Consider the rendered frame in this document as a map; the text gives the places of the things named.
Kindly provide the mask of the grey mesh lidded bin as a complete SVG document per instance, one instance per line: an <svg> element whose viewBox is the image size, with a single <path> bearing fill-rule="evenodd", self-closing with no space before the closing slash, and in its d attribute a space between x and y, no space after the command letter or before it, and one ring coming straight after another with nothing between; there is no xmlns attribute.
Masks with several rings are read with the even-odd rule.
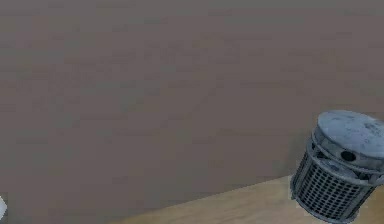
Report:
<svg viewBox="0 0 384 224"><path fill-rule="evenodd" d="M290 181L291 198L329 224L350 224L384 185L384 121L349 110L320 113Z"/></svg>

